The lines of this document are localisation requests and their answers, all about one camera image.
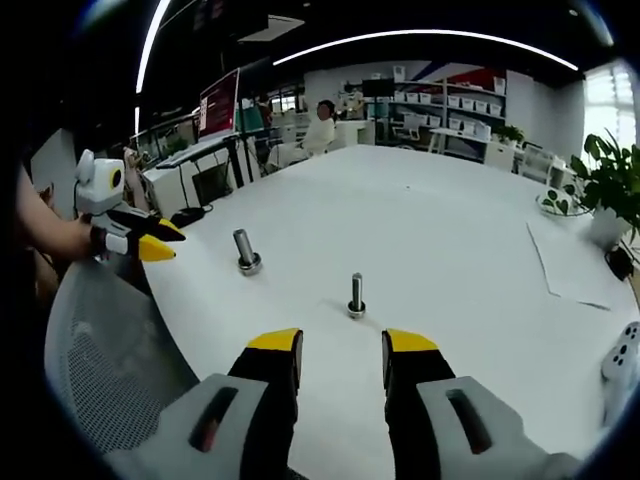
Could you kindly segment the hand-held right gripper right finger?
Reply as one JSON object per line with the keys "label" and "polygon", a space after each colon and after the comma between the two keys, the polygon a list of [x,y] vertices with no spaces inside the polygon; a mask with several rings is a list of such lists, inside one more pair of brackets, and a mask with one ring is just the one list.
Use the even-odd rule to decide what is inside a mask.
{"label": "hand-held right gripper right finger", "polygon": [[428,338],[382,333],[384,417],[398,479],[572,479],[579,462],[549,453],[521,416]]}

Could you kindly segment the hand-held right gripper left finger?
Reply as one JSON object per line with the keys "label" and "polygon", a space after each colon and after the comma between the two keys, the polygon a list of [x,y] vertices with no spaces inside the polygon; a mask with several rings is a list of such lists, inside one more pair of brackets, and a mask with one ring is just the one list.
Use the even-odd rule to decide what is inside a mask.
{"label": "hand-held right gripper left finger", "polygon": [[120,479],[286,479],[298,418],[303,332],[252,339],[226,374],[166,407],[156,432],[107,462]]}

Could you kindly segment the person's left hand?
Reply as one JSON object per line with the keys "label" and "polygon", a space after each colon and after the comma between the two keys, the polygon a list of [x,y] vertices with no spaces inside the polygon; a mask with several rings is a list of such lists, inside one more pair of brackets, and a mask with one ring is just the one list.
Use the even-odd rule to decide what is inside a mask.
{"label": "person's left hand", "polygon": [[105,250],[105,230],[83,219],[61,221],[52,236],[52,254],[66,260],[94,257]]}

